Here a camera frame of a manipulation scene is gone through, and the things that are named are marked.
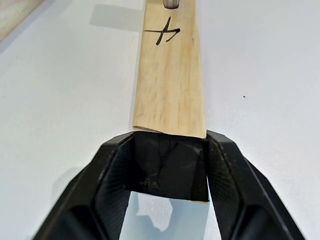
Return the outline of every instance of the metal pin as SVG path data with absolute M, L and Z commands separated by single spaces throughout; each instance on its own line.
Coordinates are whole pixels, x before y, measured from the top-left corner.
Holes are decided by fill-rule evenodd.
M 163 0 L 163 5 L 166 9 L 177 9 L 179 7 L 179 0 Z

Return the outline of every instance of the white table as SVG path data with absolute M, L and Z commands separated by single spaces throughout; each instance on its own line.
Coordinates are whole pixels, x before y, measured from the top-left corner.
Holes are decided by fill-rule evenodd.
M 46 0 L 0 43 L 1 239 L 30 239 L 98 147 L 131 130 L 143 8 Z M 207 128 L 268 177 L 308 240 L 320 236 L 319 9 L 198 0 Z M 133 194 L 129 209 L 123 240 L 130 221 L 140 233 L 190 236 L 192 216 L 206 228 L 190 239 L 219 239 L 211 205 Z

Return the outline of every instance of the black plastic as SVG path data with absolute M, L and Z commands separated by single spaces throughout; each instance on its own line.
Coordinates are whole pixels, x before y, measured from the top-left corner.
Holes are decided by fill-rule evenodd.
M 303 240 L 269 181 L 237 145 L 212 131 L 207 139 L 208 183 L 222 240 Z
M 134 133 L 134 161 L 128 188 L 135 192 L 192 201 L 209 201 L 206 141 L 153 132 Z
M 131 191 L 208 201 L 222 240 L 303 240 L 269 181 L 224 135 L 130 132 L 104 143 L 34 240 L 118 240 Z

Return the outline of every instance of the wooden board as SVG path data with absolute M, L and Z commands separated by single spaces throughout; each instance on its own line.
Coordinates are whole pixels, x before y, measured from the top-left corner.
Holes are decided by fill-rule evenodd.
M 146 0 L 133 128 L 206 137 L 196 0 Z
M 44 0 L 0 0 L 0 41 Z

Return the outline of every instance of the handwritten mark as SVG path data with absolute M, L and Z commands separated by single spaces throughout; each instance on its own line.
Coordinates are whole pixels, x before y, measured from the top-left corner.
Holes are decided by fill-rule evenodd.
M 164 26 L 164 29 L 161 31 L 159 31 L 159 30 L 145 30 L 145 32 L 160 33 L 160 37 L 159 37 L 158 41 L 156 42 L 157 46 L 161 43 L 162 38 L 164 37 L 164 34 L 175 33 L 172 37 L 170 37 L 168 40 L 166 40 L 166 42 L 169 42 L 171 39 L 174 38 L 175 35 L 180 33 L 180 31 L 181 31 L 180 28 L 168 30 L 170 21 L 171 21 L 171 17 L 169 17 L 168 21 L 166 22 L 166 25 Z

